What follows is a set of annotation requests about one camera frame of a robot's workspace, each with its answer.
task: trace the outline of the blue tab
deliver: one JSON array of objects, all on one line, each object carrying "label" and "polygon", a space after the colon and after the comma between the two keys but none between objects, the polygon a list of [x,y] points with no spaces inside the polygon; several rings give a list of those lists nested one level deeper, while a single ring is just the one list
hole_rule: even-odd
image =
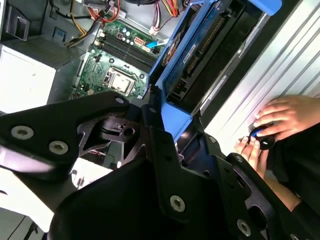
[{"label": "blue tab", "polygon": [[278,12],[282,6],[281,0],[249,0],[249,1],[270,16]]}]

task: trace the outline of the yellow wire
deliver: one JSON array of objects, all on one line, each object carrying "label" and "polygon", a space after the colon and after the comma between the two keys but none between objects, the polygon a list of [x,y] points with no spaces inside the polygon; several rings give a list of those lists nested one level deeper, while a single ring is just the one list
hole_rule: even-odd
[{"label": "yellow wire", "polygon": [[174,14],[172,13],[171,8],[170,8],[169,5],[167,4],[167,2],[165,2],[165,0],[162,0],[162,2],[163,2],[163,4],[164,4],[165,8],[167,9],[167,11],[169,12],[169,14],[170,14],[172,17],[174,17]]},{"label": "yellow wire", "polygon": [[72,21],[74,23],[74,25],[77,27],[77,29],[82,33],[82,36],[85,36],[87,34],[87,32],[76,22],[76,19],[74,18],[74,14],[72,13],[73,12],[73,6],[75,5],[75,0],[72,0],[72,9],[71,9],[71,12],[70,12],[70,15],[71,15],[71,18],[72,18]]},{"label": "yellow wire", "polygon": [[83,37],[84,35],[87,34],[87,32],[76,22],[75,18],[74,18],[74,15],[72,13],[70,13],[71,17],[72,17],[72,20],[73,20],[73,23],[74,25],[77,27],[77,29],[82,33],[82,36]]}]

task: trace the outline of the red wire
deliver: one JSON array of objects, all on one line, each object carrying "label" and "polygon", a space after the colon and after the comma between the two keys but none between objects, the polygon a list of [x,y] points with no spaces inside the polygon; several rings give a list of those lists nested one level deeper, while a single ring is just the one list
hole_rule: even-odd
[{"label": "red wire", "polygon": [[[120,3],[120,0],[118,0],[117,11],[116,11],[116,7],[112,6],[112,16],[111,16],[111,18],[110,19],[103,18],[100,22],[102,22],[102,23],[112,23],[112,22],[114,22],[119,16],[120,8],[121,8],[121,3]],[[88,11],[89,11],[91,17],[94,20],[97,20],[99,18],[99,14],[96,13],[96,11],[94,11],[91,7],[88,7]]]}]

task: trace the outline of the screw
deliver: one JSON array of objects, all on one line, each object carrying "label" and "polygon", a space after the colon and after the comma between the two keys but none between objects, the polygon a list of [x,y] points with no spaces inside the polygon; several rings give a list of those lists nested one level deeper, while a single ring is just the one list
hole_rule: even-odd
[{"label": "screw", "polygon": [[213,136],[210,136],[209,139],[213,144],[217,142],[217,140]]},{"label": "screw", "polygon": [[235,156],[239,163],[242,163],[244,159],[241,156]]},{"label": "screw", "polygon": [[157,113],[157,111],[156,111],[154,108],[152,108],[152,107],[150,107],[149,110],[150,110],[151,112],[153,112],[154,114]]},{"label": "screw", "polygon": [[290,234],[290,237],[292,240],[299,240],[299,238],[296,235],[294,235],[293,233]]},{"label": "screw", "polygon": [[69,147],[63,141],[52,141],[49,144],[49,150],[54,154],[63,155],[68,152]]},{"label": "screw", "polygon": [[238,229],[247,237],[251,236],[251,229],[249,227],[249,225],[242,219],[238,219],[238,221],[236,221],[236,224],[238,226]]},{"label": "screw", "polygon": [[28,126],[15,126],[11,129],[11,135],[19,140],[27,140],[35,135],[35,132]]},{"label": "screw", "polygon": [[125,101],[123,99],[121,99],[120,97],[116,97],[115,100],[120,103],[123,104]]},{"label": "screw", "polygon": [[184,212],[186,209],[185,202],[183,201],[183,199],[181,197],[179,197],[177,195],[172,195],[170,197],[170,205],[175,211],[177,211],[179,213]]}]

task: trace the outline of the silver metal surface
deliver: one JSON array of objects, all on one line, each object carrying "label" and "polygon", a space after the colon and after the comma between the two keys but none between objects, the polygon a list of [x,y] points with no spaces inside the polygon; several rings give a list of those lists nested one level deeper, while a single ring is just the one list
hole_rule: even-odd
[{"label": "silver metal surface", "polygon": [[118,103],[123,104],[125,101],[119,97],[115,99]]},{"label": "silver metal surface", "polygon": [[0,111],[14,113],[65,101],[73,92],[83,51],[43,36],[3,43]]},{"label": "silver metal surface", "polygon": [[27,140],[35,135],[34,130],[28,126],[15,126],[11,129],[11,135],[19,140]]},{"label": "silver metal surface", "polygon": [[157,111],[156,111],[154,108],[152,108],[152,107],[150,107],[149,110],[150,110],[151,112],[153,112],[154,114],[157,112]]},{"label": "silver metal surface", "polygon": [[1,39],[1,33],[4,27],[4,22],[5,22],[6,4],[7,4],[7,0],[0,0],[0,39]]},{"label": "silver metal surface", "polygon": [[241,156],[235,156],[235,158],[239,163],[242,163],[244,161],[244,159]]},{"label": "silver metal surface", "polygon": [[290,237],[292,240],[299,240],[299,238],[296,235],[294,235],[293,233],[290,234]]},{"label": "silver metal surface", "polygon": [[236,221],[236,224],[239,228],[239,230],[247,237],[251,236],[251,229],[249,227],[249,225],[242,219],[238,219],[238,221]]},{"label": "silver metal surface", "polygon": [[49,144],[49,150],[54,154],[63,155],[68,152],[69,147],[64,141],[52,141]]},{"label": "silver metal surface", "polygon": [[217,142],[217,140],[213,136],[210,136],[209,139],[213,144]]},{"label": "silver metal surface", "polygon": [[183,201],[183,199],[181,197],[179,197],[177,195],[172,195],[170,197],[170,205],[175,211],[177,211],[179,213],[182,213],[186,209],[185,202]]},{"label": "silver metal surface", "polygon": [[255,115],[270,100],[317,94],[319,43],[320,0],[302,0],[205,129],[218,140],[224,154],[249,134]]}]

